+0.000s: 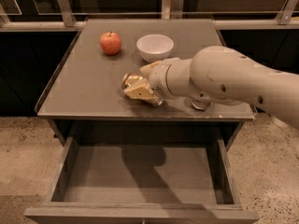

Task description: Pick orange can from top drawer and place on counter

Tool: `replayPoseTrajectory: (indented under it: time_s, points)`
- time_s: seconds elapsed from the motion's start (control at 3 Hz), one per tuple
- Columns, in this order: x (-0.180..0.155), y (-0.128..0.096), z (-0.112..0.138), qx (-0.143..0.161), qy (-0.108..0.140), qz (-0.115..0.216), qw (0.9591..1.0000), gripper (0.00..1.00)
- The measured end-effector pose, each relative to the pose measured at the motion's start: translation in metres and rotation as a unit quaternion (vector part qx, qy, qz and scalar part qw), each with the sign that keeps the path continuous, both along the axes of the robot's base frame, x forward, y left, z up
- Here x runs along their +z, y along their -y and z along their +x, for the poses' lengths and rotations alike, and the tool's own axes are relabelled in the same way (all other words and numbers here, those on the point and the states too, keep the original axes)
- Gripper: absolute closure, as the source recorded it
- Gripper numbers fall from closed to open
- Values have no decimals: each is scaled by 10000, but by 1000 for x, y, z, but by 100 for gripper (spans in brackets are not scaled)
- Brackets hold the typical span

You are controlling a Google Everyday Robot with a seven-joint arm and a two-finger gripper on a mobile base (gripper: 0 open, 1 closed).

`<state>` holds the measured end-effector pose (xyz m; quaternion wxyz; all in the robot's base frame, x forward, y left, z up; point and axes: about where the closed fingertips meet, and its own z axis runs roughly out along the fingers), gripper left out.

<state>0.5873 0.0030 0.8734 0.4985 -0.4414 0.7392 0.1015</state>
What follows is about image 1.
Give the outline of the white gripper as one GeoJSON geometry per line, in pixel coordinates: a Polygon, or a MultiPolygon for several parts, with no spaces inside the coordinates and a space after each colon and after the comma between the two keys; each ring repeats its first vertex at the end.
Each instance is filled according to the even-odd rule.
{"type": "Polygon", "coordinates": [[[164,59],[149,63],[140,68],[141,74],[149,79],[140,79],[123,91],[131,99],[149,101],[154,98],[153,91],[163,99],[178,97],[176,82],[178,81],[178,65],[180,58],[164,59]]]}

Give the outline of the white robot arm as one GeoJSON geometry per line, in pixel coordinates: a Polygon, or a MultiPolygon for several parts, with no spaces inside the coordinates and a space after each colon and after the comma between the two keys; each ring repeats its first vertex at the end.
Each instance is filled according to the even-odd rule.
{"type": "Polygon", "coordinates": [[[201,49],[191,59],[170,58],[127,74],[124,93],[158,105],[164,99],[188,97],[203,110],[211,103],[246,103],[299,128],[299,76],[253,61],[223,46],[201,49]]]}

